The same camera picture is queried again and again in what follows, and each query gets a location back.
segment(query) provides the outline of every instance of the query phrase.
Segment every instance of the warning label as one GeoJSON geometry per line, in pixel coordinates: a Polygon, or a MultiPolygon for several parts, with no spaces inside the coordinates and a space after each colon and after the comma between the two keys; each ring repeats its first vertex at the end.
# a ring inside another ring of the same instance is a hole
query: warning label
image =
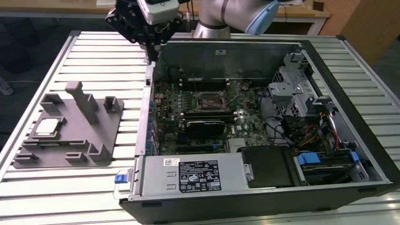
{"type": "Polygon", "coordinates": [[[181,162],[181,192],[221,191],[218,160],[181,162]]]}

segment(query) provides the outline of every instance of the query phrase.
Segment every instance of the aluminum extrusion table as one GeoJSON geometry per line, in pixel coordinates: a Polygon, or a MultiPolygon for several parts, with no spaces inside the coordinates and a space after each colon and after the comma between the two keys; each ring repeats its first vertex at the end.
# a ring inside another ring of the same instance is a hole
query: aluminum extrusion table
{"type": "MultiPolygon", "coordinates": [[[[190,38],[177,34],[178,38],[190,38]]],[[[334,36],[265,35],[233,38],[309,39],[395,163],[400,167],[400,102],[346,40],[334,36]]],[[[134,165],[147,64],[145,51],[115,32],[73,32],[0,153],[0,224],[139,224],[114,197],[114,175],[134,165]],[[83,81],[97,98],[125,99],[114,161],[106,167],[17,169],[11,163],[39,118],[45,93],[65,91],[67,81],[83,81]]],[[[317,83],[325,92],[323,83],[317,83]]],[[[357,201],[338,210],[267,217],[211,220],[190,224],[301,225],[399,224],[400,194],[357,201]]]]}

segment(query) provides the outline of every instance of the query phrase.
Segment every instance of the blue tab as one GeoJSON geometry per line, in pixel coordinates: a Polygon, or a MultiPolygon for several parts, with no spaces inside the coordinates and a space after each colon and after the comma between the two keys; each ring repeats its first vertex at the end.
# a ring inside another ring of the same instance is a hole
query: blue tab
{"type": "Polygon", "coordinates": [[[129,183],[129,175],[127,174],[117,174],[114,183],[117,184],[126,184],[129,183]]]}
{"type": "Polygon", "coordinates": [[[306,163],[321,163],[321,157],[315,152],[302,153],[306,163]]]}
{"type": "Polygon", "coordinates": [[[305,161],[305,158],[302,155],[298,156],[298,161],[299,161],[299,164],[301,165],[305,165],[306,164],[306,161],[305,161]]]}
{"type": "Polygon", "coordinates": [[[351,157],[353,157],[353,160],[354,160],[355,162],[359,162],[359,161],[361,161],[361,157],[359,157],[359,155],[358,155],[358,153],[357,153],[355,151],[351,152],[351,157]]]}
{"type": "Polygon", "coordinates": [[[321,157],[315,152],[302,153],[298,156],[298,161],[301,165],[311,164],[311,163],[321,163],[321,157]]]}

